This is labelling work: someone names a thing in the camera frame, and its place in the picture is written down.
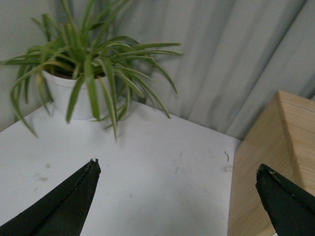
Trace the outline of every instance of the potted plant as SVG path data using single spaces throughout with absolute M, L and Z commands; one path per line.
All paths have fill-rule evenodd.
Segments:
M 3 65 L 19 65 L 17 81 L 10 92 L 10 99 L 15 114 L 34 134 L 34 130 L 25 120 L 20 109 L 20 97 L 24 91 L 28 101 L 29 82 L 36 79 L 37 90 L 42 105 L 49 113 L 46 103 L 57 100 L 50 93 L 47 82 L 51 77 L 60 77 L 73 83 L 67 98 L 65 119 L 69 123 L 79 94 L 84 87 L 88 96 L 92 116 L 101 121 L 99 101 L 104 101 L 108 109 L 115 139 L 117 124 L 128 111 L 130 101 L 135 95 L 147 96 L 156 101 L 169 114 L 148 82 L 152 79 L 133 67 L 135 62 L 145 62 L 159 70 L 177 93 L 172 79 L 159 66 L 155 55 L 181 55 L 174 51 L 160 50 L 160 47 L 178 46 L 179 43 L 139 44 L 128 36 L 109 38 L 111 23 L 128 0 L 108 1 L 108 5 L 96 16 L 92 14 L 95 0 L 89 0 L 85 14 L 77 27 L 70 13 L 66 0 L 61 0 L 67 16 L 67 23 L 58 24 L 49 14 L 42 15 L 42 21 L 32 20 L 44 32 L 47 42 L 42 46 L 30 47 L 24 55 L 1 62 Z M 118 100 L 124 97 L 122 105 Z

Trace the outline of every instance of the white table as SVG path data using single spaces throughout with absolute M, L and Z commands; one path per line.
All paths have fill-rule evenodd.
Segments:
M 102 173 L 81 236 L 224 236 L 240 141 L 134 102 L 115 143 L 104 124 L 43 108 L 0 133 L 0 225 L 92 158 Z

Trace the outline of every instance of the white flower pot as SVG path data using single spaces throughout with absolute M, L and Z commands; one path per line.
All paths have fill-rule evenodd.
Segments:
M 64 79 L 58 76 L 51 75 L 46 71 L 42 71 L 42 74 L 46 78 L 49 90 L 54 99 L 54 106 L 56 110 L 65 116 L 71 92 L 76 83 L 76 80 Z M 109 87 L 107 77 L 106 76 L 103 77 L 102 80 L 106 84 L 106 86 Z M 99 80 L 95 80 L 95 86 L 97 90 L 99 113 L 104 114 L 107 111 L 107 107 Z M 78 95 L 78 99 L 72 114 L 72 118 L 74 119 L 93 118 L 88 91 L 85 84 L 81 86 L 81 90 Z

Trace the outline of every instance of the light wood surface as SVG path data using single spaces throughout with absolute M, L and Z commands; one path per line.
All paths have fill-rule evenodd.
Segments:
M 235 153 L 228 236 L 275 233 L 257 193 L 266 164 L 315 195 L 315 102 L 279 91 Z

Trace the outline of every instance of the wood grain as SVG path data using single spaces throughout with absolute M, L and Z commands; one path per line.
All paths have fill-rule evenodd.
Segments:
M 315 195 L 315 102 L 278 91 L 234 156 L 228 236 L 275 233 L 255 188 L 266 164 Z

